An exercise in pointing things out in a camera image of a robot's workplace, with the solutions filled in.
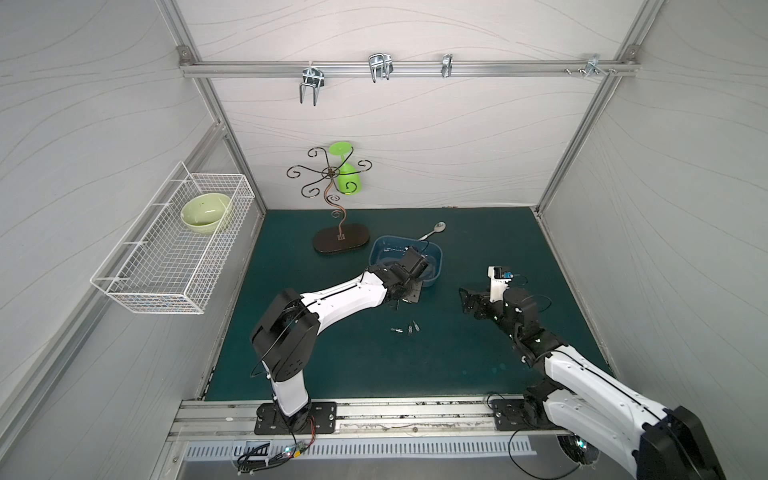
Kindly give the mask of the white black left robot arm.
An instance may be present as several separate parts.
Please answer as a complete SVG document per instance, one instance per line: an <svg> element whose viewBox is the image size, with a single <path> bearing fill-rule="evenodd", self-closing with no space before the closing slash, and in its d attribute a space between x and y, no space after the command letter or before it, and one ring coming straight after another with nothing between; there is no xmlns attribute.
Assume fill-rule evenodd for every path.
<svg viewBox="0 0 768 480"><path fill-rule="evenodd" d="M303 370L319 335L360 311L404 300L427 267L427 257L409 247L399 260L369 266L347 282L303 294L288 288L273 299L250 342L270 381L273 405L288 426L301 427L310 415Z"/></svg>

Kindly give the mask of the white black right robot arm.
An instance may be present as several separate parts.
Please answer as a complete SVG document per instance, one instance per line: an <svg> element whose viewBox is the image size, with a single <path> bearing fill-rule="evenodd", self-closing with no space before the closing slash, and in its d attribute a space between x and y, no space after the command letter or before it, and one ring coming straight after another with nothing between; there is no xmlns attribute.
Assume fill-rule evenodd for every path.
<svg viewBox="0 0 768 480"><path fill-rule="evenodd" d="M722 479L724 469L702 421L624 385L544 328L538 305L522 288L502 293L460 289L462 309L492 321L526 366L544 375L527 395L528 421L570 431L635 479Z"/></svg>

